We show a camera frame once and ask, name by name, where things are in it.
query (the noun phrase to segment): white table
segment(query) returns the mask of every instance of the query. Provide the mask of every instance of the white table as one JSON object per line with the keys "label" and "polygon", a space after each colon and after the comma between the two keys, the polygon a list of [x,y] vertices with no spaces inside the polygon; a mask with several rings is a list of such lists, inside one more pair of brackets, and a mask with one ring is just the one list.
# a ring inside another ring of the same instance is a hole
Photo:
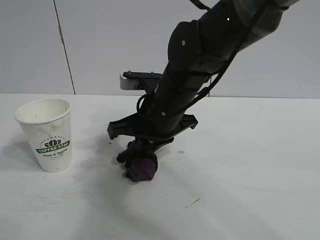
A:
{"label": "white table", "polygon": [[[16,109],[71,103],[73,162],[43,172]],[[115,160],[109,121],[135,96],[0,94],[1,240],[318,240],[320,100],[206,98],[199,121],[158,152],[151,182],[133,184]]]}

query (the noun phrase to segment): paper cup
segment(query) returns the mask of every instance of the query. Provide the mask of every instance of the paper cup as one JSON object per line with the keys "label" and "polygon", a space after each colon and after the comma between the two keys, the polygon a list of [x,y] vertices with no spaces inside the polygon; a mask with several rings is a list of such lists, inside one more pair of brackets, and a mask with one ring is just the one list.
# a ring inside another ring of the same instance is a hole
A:
{"label": "paper cup", "polygon": [[66,169],[72,160],[70,104],[62,99],[27,103],[15,113],[40,166],[46,172]]}

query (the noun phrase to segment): cable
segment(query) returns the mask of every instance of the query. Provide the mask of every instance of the cable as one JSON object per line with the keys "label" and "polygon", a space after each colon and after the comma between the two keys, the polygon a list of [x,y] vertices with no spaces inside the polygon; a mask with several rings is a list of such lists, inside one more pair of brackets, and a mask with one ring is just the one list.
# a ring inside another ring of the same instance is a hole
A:
{"label": "cable", "polygon": [[[258,22],[258,20],[260,19],[260,17],[262,16],[262,14],[264,13],[264,11],[266,10],[266,8],[268,7],[269,3],[272,2],[273,0],[266,0],[264,2],[264,4],[258,9],[258,11],[254,14],[253,18],[251,19],[248,28],[246,30],[246,32],[243,34],[243,37],[240,39],[240,41],[235,45],[231,55],[229,56],[229,58],[226,60],[226,62],[224,63],[224,65],[221,67],[218,75],[216,76],[216,78],[213,80],[213,82],[209,85],[204,87],[201,91],[198,92],[198,96],[195,97],[191,102],[189,102],[186,106],[182,107],[181,109],[179,109],[177,112],[175,113],[170,113],[170,114],[166,114],[165,116],[162,116],[163,118],[169,118],[169,117],[173,117],[176,115],[179,115],[183,112],[185,112],[188,108],[192,107],[194,104],[196,104],[197,102],[199,102],[201,99],[203,99],[207,94],[209,94],[209,92],[217,85],[217,83],[221,80],[221,78],[223,77],[223,75],[226,73],[227,69],[229,68],[229,66],[231,65],[232,61],[235,59],[236,55],[238,54],[238,52],[240,51],[243,43],[245,42],[245,40],[247,39],[247,37],[249,36],[249,34],[251,33],[252,29],[254,28],[254,26],[256,25],[256,23]],[[157,116],[146,116],[144,114],[141,113],[140,110],[140,103],[141,101],[147,96],[147,94],[141,96],[138,100],[138,102],[136,103],[136,111],[137,113],[144,119],[148,119],[148,120],[155,120],[155,119],[159,119],[159,117]]]}
{"label": "cable", "polygon": [[237,53],[241,49],[241,47],[242,47],[243,43],[245,42],[246,38],[251,33],[252,29],[254,28],[254,26],[256,25],[256,23],[258,22],[258,20],[260,19],[261,15],[264,13],[264,11],[266,10],[266,8],[268,7],[270,2],[271,2],[271,0],[266,0],[265,3],[255,13],[255,15],[253,16],[252,20],[250,21],[250,24],[249,24],[249,26],[247,28],[247,31],[244,33],[243,37],[238,42],[238,44],[235,45],[231,55],[229,56],[227,61],[224,63],[224,65],[222,66],[222,68],[219,71],[219,74],[216,76],[216,78],[213,80],[213,82],[209,86],[204,87],[199,92],[197,97],[195,97],[190,103],[188,103],[186,106],[181,108],[179,111],[177,111],[176,113],[173,113],[173,115],[177,115],[177,114],[180,114],[180,113],[183,113],[184,111],[186,111],[188,108],[190,108],[191,106],[196,104],[198,101],[203,99],[207,94],[209,94],[209,92],[217,85],[217,83],[220,81],[220,79],[226,73],[226,71],[227,71],[228,67],[230,66],[230,64],[232,63],[232,61],[235,59]]}

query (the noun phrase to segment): robotic arm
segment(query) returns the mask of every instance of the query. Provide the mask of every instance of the robotic arm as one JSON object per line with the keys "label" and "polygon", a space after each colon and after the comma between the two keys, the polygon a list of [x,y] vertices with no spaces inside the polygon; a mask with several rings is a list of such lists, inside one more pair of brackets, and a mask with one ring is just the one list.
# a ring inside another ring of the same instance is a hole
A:
{"label": "robotic arm", "polygon": [[[298,1],[220,0],[199,20],[177,25],[169,40],[163,74],[122,74],[122,89],[146,91],[137,103],[137,113],[110,122],[107,129],[111,139],[135,137],[117,157],[129,168],[129,178],[135,182],[153,178],[158,165],[155,151],[198,123],[185,111],[209,93],[239,51],[274,32],[283,12]],[[191,2],[204,6],[199,0]],[[212,84],[199,92],[214,75]]]}

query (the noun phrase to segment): purple object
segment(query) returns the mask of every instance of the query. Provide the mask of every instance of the purple object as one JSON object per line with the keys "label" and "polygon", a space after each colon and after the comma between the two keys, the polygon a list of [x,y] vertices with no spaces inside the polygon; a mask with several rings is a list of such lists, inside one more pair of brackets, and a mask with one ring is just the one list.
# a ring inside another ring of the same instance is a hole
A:
{"label": "purple object", "polygon": [[125,163],[128,169],[125,175],[133,182],[151,181],[158,170],[156,154],[150,148],[141,148],[136,141],[131,142],[116,159],[119,163]]}

